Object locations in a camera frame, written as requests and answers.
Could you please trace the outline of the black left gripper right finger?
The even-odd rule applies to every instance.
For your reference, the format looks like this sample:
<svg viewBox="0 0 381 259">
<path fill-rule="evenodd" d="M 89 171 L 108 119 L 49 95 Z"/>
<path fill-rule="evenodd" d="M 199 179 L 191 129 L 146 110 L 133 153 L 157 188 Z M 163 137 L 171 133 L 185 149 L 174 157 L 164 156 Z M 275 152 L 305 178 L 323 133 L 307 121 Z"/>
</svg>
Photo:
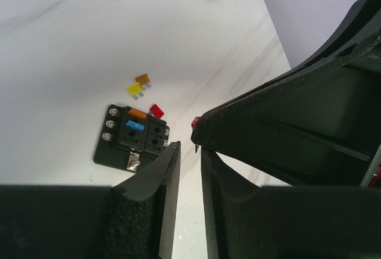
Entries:
<svg viewBox="0 0 381 259">
<path fill-rule="evenodd" d="M 209 258 L 379 258 L 380 191 L 263 186 L 201 151 Z"/>
</svg>

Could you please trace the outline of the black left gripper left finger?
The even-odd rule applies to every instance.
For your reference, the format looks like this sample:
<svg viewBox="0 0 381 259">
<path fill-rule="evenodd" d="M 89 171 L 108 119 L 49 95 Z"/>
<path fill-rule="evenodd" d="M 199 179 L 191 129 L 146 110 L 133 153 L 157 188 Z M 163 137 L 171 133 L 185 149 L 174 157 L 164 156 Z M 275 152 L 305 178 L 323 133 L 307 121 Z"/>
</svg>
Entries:
<svg viewBox="0 0 381 259">
<path fill-rule="evenodd" d="M 180 142 L 117 186 L 1 186 L 2 258 L 171 258 Z"/>
</svg>

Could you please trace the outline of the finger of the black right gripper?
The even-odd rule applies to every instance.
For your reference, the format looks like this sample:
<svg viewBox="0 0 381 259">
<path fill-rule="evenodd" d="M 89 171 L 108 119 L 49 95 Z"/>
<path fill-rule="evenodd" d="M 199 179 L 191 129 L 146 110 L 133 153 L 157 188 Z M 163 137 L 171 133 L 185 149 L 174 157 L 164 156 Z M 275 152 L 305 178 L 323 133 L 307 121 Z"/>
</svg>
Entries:
<svg viewBox="0 0 381 259">
<path fill-rule="evenodd" d="M 303 63 L 291 69 L 290 74 L 310 67 L 319 61 L 335 60 L 350 54 L 350 47 L 371 48 L 365 44 L 380 36 L 380 0 L 358 0 L 349 9 L 330 38 Z"/>
<path fill-rule="evenodd" d="M 367 186 L 380 165 L 380 54 L 305 63 L 205 113 L 191 139 L 292 185 Z"/>
</svg>

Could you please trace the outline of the black fuse box base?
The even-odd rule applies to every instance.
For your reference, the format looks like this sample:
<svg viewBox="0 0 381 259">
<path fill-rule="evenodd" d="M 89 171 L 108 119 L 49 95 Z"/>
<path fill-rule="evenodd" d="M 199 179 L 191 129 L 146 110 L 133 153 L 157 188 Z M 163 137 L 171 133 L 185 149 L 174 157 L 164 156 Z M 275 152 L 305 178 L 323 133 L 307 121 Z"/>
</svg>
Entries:
<svg viewBox="0 0 381 259">
<path fill-rule="evenodd" d="M 170 134 L 167 123 L 147 113 L 147 119 L 131 117 L 131 108 L 108 106 L 93 156 L 95 164 L 137 173 L 166 149 Z M 126 127 L 128 120 L 143 124 L 145 130 Z"/>
</svg>

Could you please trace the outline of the blue blade fuse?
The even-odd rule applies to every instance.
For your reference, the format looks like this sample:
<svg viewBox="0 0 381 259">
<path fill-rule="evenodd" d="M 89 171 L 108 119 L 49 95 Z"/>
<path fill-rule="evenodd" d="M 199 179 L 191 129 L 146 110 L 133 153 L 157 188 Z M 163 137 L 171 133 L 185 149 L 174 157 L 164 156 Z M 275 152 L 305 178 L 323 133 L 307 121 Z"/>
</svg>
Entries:
<svg viewBox="0 0 381 259">
<path fill-rule="evenodd" d="M 144 131 L 145 126 L 143 124 L 139 124 L 138 122 L 135 122 L 133 120 L 128 120 L 125 124 L 126 127 L 137 130 L 137 131 Z"/>
</svg>

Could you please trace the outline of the red blade fuse front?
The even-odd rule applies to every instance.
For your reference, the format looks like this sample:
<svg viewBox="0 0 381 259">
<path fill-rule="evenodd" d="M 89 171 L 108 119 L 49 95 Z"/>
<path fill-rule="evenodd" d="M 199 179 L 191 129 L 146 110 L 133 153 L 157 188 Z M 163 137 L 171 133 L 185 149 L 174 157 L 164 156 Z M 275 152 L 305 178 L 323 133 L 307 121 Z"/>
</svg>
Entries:
<svg viewBox="0 0 381 259">
<path fill-rule="evenodd" d="M 199 119 L 200 119 L 200 117 L 199 117 L 199 116 L 196 116 L 196 117 L 192 120 L 192 122 L 191 122 L 191 128 L 192 128 L 192 129 L 195 128 L 196 123 L 197 123 L 197 121 L 198 121 Z"/>
</svg>

